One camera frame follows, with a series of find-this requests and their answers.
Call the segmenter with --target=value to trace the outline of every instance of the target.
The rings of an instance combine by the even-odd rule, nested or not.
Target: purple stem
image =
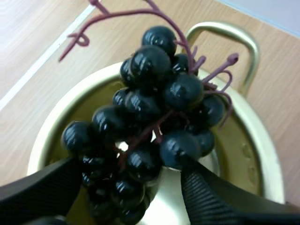
[[[227,84],[221,90],[221,92],[224,92],[230,86],[230,84],[233,82],[233,75],[229,70],[224,70],[222,73],[226,73],[229,76],[229,80],[228,80]]]
[[[212,78],[217,76],[219,73],[221,73],[223,70],[225,70],[227,67],[234,65],[237,61],[239,60],[239,54],[238,53],[233,53],[228,56],[227,61],[218,67],[215,71],[213,71],[210,75],[205,77],[202,82],[206,83],[210,81]]]
[[[156,136],[156,143],[161,143],[163,140],[163,137],[159,131],[159,128],[155,128],[154,130],[155,136]]]
[[[207,88],[209,88],[209,89],[213,89],[213,90],[215,90],[215,89],[217,89],[217,85],[215,85],[215,84],[213,84],[213,83],[204,83],[203,84],[205,87],[207,87]]]
[[[226,120],[230,117],[230,115],[231,115],[231,113],[232,113],[232,111],[233,111],[233,102],[232,102],[232,100],[231,100],[231,97],[230,97],[227,93],[222,92],[222,91],[220,91],[220,90],[205,90],[205,91],[204,91],[204,94],[205,94],[205,95],[209,95],[209,94],[219,94],[219,95],[223,95],[223,96],[225,96],[225,97],[227,98],[228,104],[229,104],[229,108],[228,108],[228,112],[227,112],[225,118],[224,118],[223,121],[220,123],[219,128],[222,128],[223,125],[225,124]]]
[[[90,4],[97,7],[103,14],[109,14],[109,11],[99,2],[99,0],[90,0]]]
[[[199,70],[199,68],[203,65],[203,63],[205,63],[205,61],[206,61],[206,57],[204,55],[200,56],[198,61],[195,63],[194,68],[192,69],[193,73]]]
[[[147,2],[148,5],[150,5],[152,7],[152,9],[154,9],[156,11],[160,11],[160,9],[158,8],[158,6],[152,0],[144,0],[144,1]]]
[[[193,53],[192,53],[192,57],[193,59],[195,58],[195,56],[197,55],[197,51],[198,51],[198,46],[195,46]]]
[[[193,58],[192,58],[192,53],[191,50],[188,47],[188,41],[180,28],[177,26],[177,24],[167,15],[163,14],[160,11],[156,11],[153,9],[137,9],[137,10],[129,10],[125,12],[116,12],[116,13],[110,13],[108,15],[97,15],[94,18],[91,18],[89,21],[87,21],[83,27],[79,30],[77,33],[77,36],[73,38],[71,43],[66,47],[65,51],[62,53],[60,56],[59,61],[62,61],[65,56],[72,50],[72,48],[75,46],[75,44],[78,42],[79,38],[82,36],[82,34],[87,30],[89,26],[91,26],[94,23],[97,23],[99,21],[109,19],[109,18],[114,18],[114,17],[119,17],[119,16],[126,16],[126,15],[138,15],[138,14],[150,14],[150,15],[156,15],[167,21],[173,28],[176,30],[178,33],[182,43],[184,44],[184,48],[187,52],[188,56],[188,68],[191,71],[194,65]]]
[[[134,149],[139,143],[141,143],[141,141],[143,140],[142,137],[148,135],[150,132],[152,132],[152,130],[155,130],[157,127],[159,127],[159,125],[162,124],[166,119],[168,119],[172,114],[173,114],[173,110],[170,110],[165,115],[163,115],[161,118],[159,118],[159,120],[157,120],[155,123],[147,126],[143,130],[141,135],[136,139],[136,141],[128,146],[127,151]]]

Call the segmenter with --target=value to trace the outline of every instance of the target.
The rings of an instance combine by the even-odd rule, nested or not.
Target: grape
[[[62,142],[69,154],[89,155],[95,150],[94,130],[89,122],[73,121],[62,133]]]
[[[130,210],[123,210],[120,214],[120,220],[124,225],[135,225],[145,215],[146,203],[142,202],[140,205]]]
[[[110,199],[110,189],[112,188],[112,180],[97,180],[93,186],[88,188],[88,195],[94,202],[103,202]]]
[[[164,50],[169,57],[176,52],[176,37],[172,30],[165,26],[155,26],[147,30],[142,37],[142,45],[155,45]]]
[[[166,84],[163,98],[167,105],[178,111],[196,107],[203,97],[202,82],[195,76],[180,73]]]
[[[158,101],[140,89],[127,94],[125,108],[129,113],[133,113],[135,120],[139,122],[156,119],[161,114]]]
[[[95,180],[91,180],[88,175],[82,173],[82,186],[84,186],[85,188],[90,188],[95,185],[95,183]]]
[[[112,201],[122,209],[138,206],[145,195],[145,186],[129,176],[116,179],[111,192]]]
[[[160,156],[167,167],[182,169],[180,158],[189,156],[198,161],[202,151],[198,140],[185,131],[173,131],[164,135],[160,144]]]
[[[91,180],[102,179],[113,172],[117,162],[116,152],[106,150],[103,157],[83,157],[82,172],[88,174]]]
[[[200,144],[202,157],[207,156],[213,150],[215,145],[214,134],[208,129],[203,129],[201,132],[195,135],[195,137]]]
[[[136,84],[134,81],[134,77],[131,75],[129,71],[129,64],[131,59],[127,59],[123,62],[121,68],[120,68],[120,77],[123,83],[130,88],[135,88]]]
[[[156,179],[162,167],[158,146],[149,142],[140,144],[128,152],[126,166],[131,176],[139,182]]]
[[[176,54],[172,60],[172,71],[174,74],[180,74],[181,72],[188,72],[188,55],[179,53]]]
[[[100,137],[106,142],[122,141],[128,135],[120,106],[102,106],[94,113],[92,122]]]
[[[101,222],[110,222],[115,219],[116,208],[103,181],[98,187],[88,190],[87,204],[91,217]]]
[[[112,103],[114,105],[125,106],[126,95],[130,92],[129,88],[122,88],[114,94]]]
[[[205,97],[201,104],[192,113],[192,120],[203,127],[213,127],[217,125],[225,113],[225,104],[218,95]]]
[[[171,116],[160,125],[160,131],[166,135],[174,130],[183,130],[187,121],[181,116]]]
[[[129,69],[135,83],[143,89],[160,86],[172,73],[169,56],[151,45],[143,46],[134,53]]]

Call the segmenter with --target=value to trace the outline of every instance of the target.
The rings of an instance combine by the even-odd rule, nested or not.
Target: black grape
[[[195,137],[200,144],[202,157],[207,156],[215,146],[214,134],[210,130],[204,129],[195,135]]]
[[[125,119],[118,105],[105,105],[99,108],[93,115],[92,122],[105,142],[115,143],[128,136]]]
[[[143,46],[130,61],[130,73],[143,89],[160,86],[172,74],[169,56],[156,46]]]
[[[165,26],[155,26],[144,33],[142,45],[155,45],[172,58],[176,52],[175,40],[175,34],[171,29]]]
[[[145,186],[129,176],[117,178],[112,186],[111,198],[116,206],[132,209],[138,206],[145,195]]]
[[[183,53],[176,54],[172,60],[172,71],[174,74],[188,73],[188,55]]]
[[[182,169],[180,158],[188,156],[198,161],[202,151],[198,140],[186,131],[174,131],[164,135],[160,144],[160,156],[167,167]]]
[[[167,105],[178,111],[184,111],[199,105],[203,98],[203,84],[195,76],[181,73],[166,84],[163,98]]]
[[[87,192],[87,204],[91,217],[102,223],[116,217],[116,208],[110,199],[111,181],[101,180]]]
[[[143,142],[128,152],[126,166],[131,176],[139,182],[145,183],[155,180],[162,167],[158,145]]]
[[[123,62],[121,68],[120,68],[120,77],[123,83],[130,88],[135,88],[136,83],[134,81],[134,77],[131,75],[129,71],[129,64],[131,59],[127,59]]]
[[[130,210],[123,210],[120,213],[120,220],[124,225],[136,225],[145,215],[146,203],[142,202],[140,205]]]
[[[134,119],[138,122],[156,119],[161,114],[156,98],[153,95],[144,94],[141,90],[127,94],[125,108],[128,113],[134,115]]]
[[[130,92],[129,88],[122,88],[122,89],[116,91],[116,93],[114,94],[114,96],[112,98],[112,103],[114,105],[119,105],[119,106],[124,107],[125,106],[125,98],[129,92]]]
[[[218,95],[205,97],[200,105],[190,114],[192,121],[202,127],[210,128],[217,125],[225,113],[225,104]]]
[[[73,121],[63,131],[62,142],[69,154],[89,155],[94,152],[95,131],[91,124],[86,121]]]

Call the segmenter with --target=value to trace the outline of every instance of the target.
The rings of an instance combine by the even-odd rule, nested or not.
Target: pot handle
[[[241,27],[222,21],[207,21],[196,24],[188,31],[187,40],[190,46],[194,45],[195,41],[203,31],[210,31],[214,34],[239,42],[248,49],[250,59],[247,74],[242,84],[238,87],[238,92],[245,97],[254,80],[259,65],[260,51],[258,43],[252,35]]]

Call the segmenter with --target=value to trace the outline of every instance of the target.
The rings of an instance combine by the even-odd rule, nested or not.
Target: grape stem
[[[194,61],[192,57],[192,53],[190,48],[188,47],[188,40],[186,39],[185,35],[183,32],[180,30],[180,28],[177,26],[177,24],[166,14],[164,14],[158,6],[152,1],[152,0],[145,0],[152,9],[136,9],[136,10],[128,10],[128,11],[120,11],[120,12],[115,12],[115,13],[110,13],[103,5],[101,2],[98,2],[96,0],[90,0],[90,3],[94,6],[96,6],[103,14],[97,15],[90,20],[88,20],[79,30],[78,33],[73,33],[69,35],[68,37],[73,38],[71,43],[66,47],[65,51],[62,53],[60,56],[59,61],[62,61],[65,56],[74,48],[76,44],[80,46],[88,46],[90,43],[89,38],[84,35],[84,32],[94,23],[97,23],[99,21],[105,20],[105,19],[110,19],[114,17],[120,17],[120,16],[128,16],[128,15],[138,15],[138,14],[150,14],[150,15],[156,15],[159,16],[160,18],[164,19],[166,22],[168,22],[174,30],[177,32],[179,38],[180,38],[180,43],[182,44],[183,48],[187,52],[188,56],[188,68],[189,72],[192,73],[192,68],[194,67]]]
[[[183,119],[186,120],[187,125],[190,124],[190,121],[188,119],[188,117],[186,116],[186,114],[184,112],[177,112],[176,114],[178,114],[179,116],[181,116]]]
[[[198,46],[195,46],[195,48],[194,48],[194,50],[193,50],[193,53],[192,53],[193,59],[196,57],[197,51],[198,51]]]
[[[229,67],[234,65],[237,61],[239,60],[239,54],[237,53],[233,53],[231,55],[228,56],[227,61],[219,66],[217,69],[215,69],[211,74],[209,74],[207,77],[205,77],[202,82],[203,83],[207,83],[209,82],[211,79],[213,79],[214,77],[216,77],[218,74],[223,73],[223,71]]]
[[[159,131],[159,128],[156,127],[156,128],[154,128],[153,131],[154,131],[155,136],[156,136],[155,142],[156,142],[156,143],[161,143],[162,140],[163,140],[163,136],[161,135],[161,133],[160,133],[160,131]]]
[[[232,103],[232,100],[231,100],[230,96],[227,93],[225,93],[223,91],[220,91],[220,90],[205,90],[204,94],[205,95],[219,94],[219,95],[223,95],[224,97],[227,98],[228,104],[229,104],[229,108],[228,108],[226,116],[224,117],[224,119],[220,123],[219,128],[222,128],[223,125],[225,124],[226,120],[229,118],[229,116],[231,115],[231,113],[233,111],[233,103]]]
[[[199,70],[199,68],[205,63],[206,57],[204,55],[200,56],[198,61],[195,63],[194,68],[192,69],[193,71]]]
[[[90,0],[90,4],[97,7],[104,15],[109,14],[109,11],[99,2],[99,0]]]
[[[222,73],[226,73],[229,76],[228,82],[226,83],[224,88],[221,90],[221,92],[224,92],[230,86],[230,84],[233,82],[233,75],[229,70],[224,70]]]
[[[160,124],[162,124],[162,123],[163,123],[166,119],[168,119],[172,114],[173,114],[173,110],[170,110],[170,111],[168,111],[165,115],[163,115],[161,118],[159,118],[159,120],[157,120],[155,123],[153,123],[153,124],[147,126],[147,127],[143,130],[143,132],[141,133],[141,135],[140,135],[133,143],[131,143],[131,144],[128,146],[128,150],[127,150],[127,151],[130,151],[130,150],[136,148],[136,147],[139,145],[139,143],[141,143],[141,142],[143,141],[143,139],[144,139],[143,137],[149,135],[149,133],[152,132],[153,130],[154,130],[154,132],[155,132],[155,130],[160,126]]]

